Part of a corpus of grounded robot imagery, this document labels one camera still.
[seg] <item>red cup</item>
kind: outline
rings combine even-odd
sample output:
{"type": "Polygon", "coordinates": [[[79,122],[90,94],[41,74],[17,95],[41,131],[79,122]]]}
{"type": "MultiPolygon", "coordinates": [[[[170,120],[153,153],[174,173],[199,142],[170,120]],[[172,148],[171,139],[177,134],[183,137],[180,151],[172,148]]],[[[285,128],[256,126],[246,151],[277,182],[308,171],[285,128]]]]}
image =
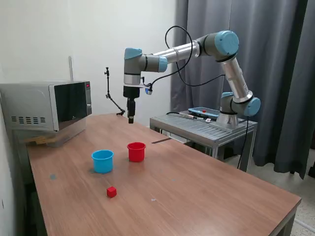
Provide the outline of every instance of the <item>red cup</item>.
{"type": "Polygon", "coordinates": [[[146,145],[144,143],[135,142],[127,145],[129,161],[141,162],[144,160],[144,149],[146,145]]]}

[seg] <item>white wall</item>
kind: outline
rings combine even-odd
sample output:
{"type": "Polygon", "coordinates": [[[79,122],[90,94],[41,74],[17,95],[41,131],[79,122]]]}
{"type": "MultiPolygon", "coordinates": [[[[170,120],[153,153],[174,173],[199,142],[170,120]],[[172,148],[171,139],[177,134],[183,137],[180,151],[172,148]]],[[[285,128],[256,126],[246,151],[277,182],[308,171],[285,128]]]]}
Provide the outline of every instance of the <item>white wall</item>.
{"type": "MultiPolygon", "coordinates": [[[[73,33],[75,80],[90,80],[93,114],[119,110],[106,99],[105,67],[110,69],[110,93],[126,109],[123,97],[124,51],[141,48],[150,54],[166,49],[164,35],[175,24],[175,0],[69,0],[73,33]]],[[[172,45],[173,32],[168,35],[172,45]]],[[[146,83],[162,76],[142,73],[146,83]]],[[[170,110],[170,78],[155,83],[151,96],[142,89],[136,100],[135,120],[149,125],[149,118],[170,110]]]]}
{"type": "Polygon", "coordinates": [[[66,0],[0,1],[0,63],[7,82],[70,80],[66,0]]]}
{"type": "MultiPolygon", "coordinates": [[[[3,81],[4,77],[0,64],[0,83],[3,83],[3,81]]],[[[12,149],[5,131],[2,110],[0,109],[0,236],[22,235],[23,199],[19,198],[14,192],[14,187],[19,186],[18,177],[20,176],[15,170],[12,149]]]]}

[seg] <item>microwave oven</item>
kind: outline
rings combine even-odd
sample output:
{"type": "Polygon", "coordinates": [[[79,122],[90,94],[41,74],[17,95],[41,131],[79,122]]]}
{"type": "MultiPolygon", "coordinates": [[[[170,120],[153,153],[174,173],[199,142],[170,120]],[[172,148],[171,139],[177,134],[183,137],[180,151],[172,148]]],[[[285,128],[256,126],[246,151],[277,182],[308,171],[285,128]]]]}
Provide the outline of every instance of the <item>microwave oven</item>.
{"type": "Polygon", "coordinates": [[[0,84],[5,125],[14,130],[60,131],[92,113],[89,81],[0,84]]]}

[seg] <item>blue cup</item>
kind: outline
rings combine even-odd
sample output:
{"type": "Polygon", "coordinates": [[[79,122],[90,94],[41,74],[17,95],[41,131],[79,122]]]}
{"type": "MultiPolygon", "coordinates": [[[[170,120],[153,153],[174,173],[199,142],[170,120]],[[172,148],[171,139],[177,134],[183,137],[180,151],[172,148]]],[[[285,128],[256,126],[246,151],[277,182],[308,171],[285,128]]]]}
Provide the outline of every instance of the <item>blue cup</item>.
{"type": "Polygon", "coordinates": [[[111,150],[99,150],[92,153],[94,171],[100,174],[111,172],[113,169],[113,156],[111,150]]]}

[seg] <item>metal rod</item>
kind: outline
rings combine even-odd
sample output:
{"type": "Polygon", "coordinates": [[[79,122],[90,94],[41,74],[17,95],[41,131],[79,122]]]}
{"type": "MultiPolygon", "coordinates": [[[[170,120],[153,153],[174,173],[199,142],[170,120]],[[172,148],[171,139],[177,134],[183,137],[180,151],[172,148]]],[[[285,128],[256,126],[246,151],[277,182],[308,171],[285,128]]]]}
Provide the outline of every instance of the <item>metal rod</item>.
{"type": "Polygon", "coordinates": [[[73,81],[72,56],[69,56],[70,80],[73,81]]]}
{"type": "Polygon", "coordinates": [[[249,91],[236,57],[222,62],[221,66],[234,96],[240,99],[246,97],[249,91]]]}

